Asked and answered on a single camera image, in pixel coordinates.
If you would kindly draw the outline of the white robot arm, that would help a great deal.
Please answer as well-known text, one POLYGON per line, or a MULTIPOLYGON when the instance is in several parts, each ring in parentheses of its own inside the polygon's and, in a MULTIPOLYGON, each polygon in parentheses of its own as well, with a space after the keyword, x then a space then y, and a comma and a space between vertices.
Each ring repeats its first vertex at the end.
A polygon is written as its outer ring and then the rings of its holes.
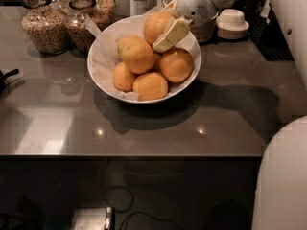
POLYGON ((189 107, 212 110, 219 129, 234 125, 222 110, 239 115, 267 144, 261 148, 254 203, 245 208, 235 196, 224 196, 207 213, 182 209, 158 221, 156 230, 306 230, 306 68, 287 62, 289 50, 274 63, 256 61, 241 40, 220 39, 207 56, 211 82, 193 83, 159 105, 163 117, 189 107))

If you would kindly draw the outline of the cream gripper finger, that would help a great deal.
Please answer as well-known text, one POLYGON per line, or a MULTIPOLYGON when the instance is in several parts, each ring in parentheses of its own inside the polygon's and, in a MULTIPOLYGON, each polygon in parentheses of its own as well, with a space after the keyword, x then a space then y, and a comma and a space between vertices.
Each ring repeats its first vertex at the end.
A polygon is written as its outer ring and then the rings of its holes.
POLYGON ((164 53, 178 44, 185 38, 191 28, 192 20, 184 16, 180 18, 171 18, 162 35, 153 44, 156 52, 164 53))
POLYGON ((180 18, 181 14, 177 10, 177 0, 170 1, 163 9, 163 12, 170 14, 173 18, 180 18))

